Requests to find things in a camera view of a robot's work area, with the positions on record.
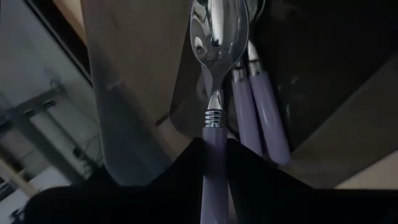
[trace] metal ferrule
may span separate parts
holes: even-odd
[[[226,124],[225,110],[208,109],[205,112],[206,128],[223,128]]]
[[[217,90],[210,95],[209,105],[205,112],[205,127],[223,128],[225,127],[225,122],[222,92]]]
[[[249,65],[248,65],[249,75],[250,76],[260,75],[263,72],[263,69],[261,67],[259,54],[257,53],[255,46],[250,40],[248,42],[248,55],[249,55]]]
[[[239,60],[238,62],[236,62],[236,64],[232,68],[231,72],[232,72],[232,82],[233,83],[241,82],[248,78],[248,76],[246,74],[246,69],[244,68],[242,60]]]
[[[249,67],[249,75],[252,77],[260,75],[263,72],[261,63],[258,60],[249,62],[248,67]]]

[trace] spoon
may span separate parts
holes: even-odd
[[[246,0],[249,5],[251,24],[257,21],[265,6],[266,0]],[[254,100],[259,114],[262,132],[266,140],[269,157],[279,165],[290,162],[290,150],[286,140],[282,120],[272,89],[268,73],[261,66],[259,56],[253,42],[248,42],[249,76]]]
[[[265,1],[262,1],[262,5],[258,6],[257,0],[246,0],[250,24],[254,24],[257,21],[258,15],[261,14],[264,8],[264,2]],[[236,63],[231,72],[240,140],[248,149],[262,156],[261,139],[257,128],[256,109],[250,80],[246,74],[243,61],[241,60]]]
[[[244,0],[194,0],[190,18],[193,54],[211,74],[211,94],[205,112],[201,223],[228,220],[228,180],[225,171],[226,128],[221,84],[241,58],[248,42],[248,12]]]

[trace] spoon handle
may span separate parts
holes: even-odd
[[[203,176],[201,224],[228,220],[228,180],[226,178],[226,128],[203,128],[206,165]]]
[[[290,150],[268,73],[251,75],[250,81],[269,157],[279,165],[286,165]]]
[[[232,89],[241,142],[257,155],[262,156],[256,109],[246,69],[244,67],[233,68],[232,76]]]

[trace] spoon bowl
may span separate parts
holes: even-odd
[[[211,92],[220,88],[228,70],[248,43],[249,19],[243,0],[194,0],[190,40],[197,60],[213,77]]]

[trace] lavender handle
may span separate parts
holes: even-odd
[[[226,178],[226,128],[203,128],[206,166],[203,176],[201,224],[228,221],[228,181]]]
[[[241,142],[257,155],[262,155],[261,140],[257,128],[256,109],[251,93],[249,79],[232,83],[235,100],[236,116]]]
[[[250,76],[250,81],[269,157],[277,164],[286,165],[290,150],[268,73]]]

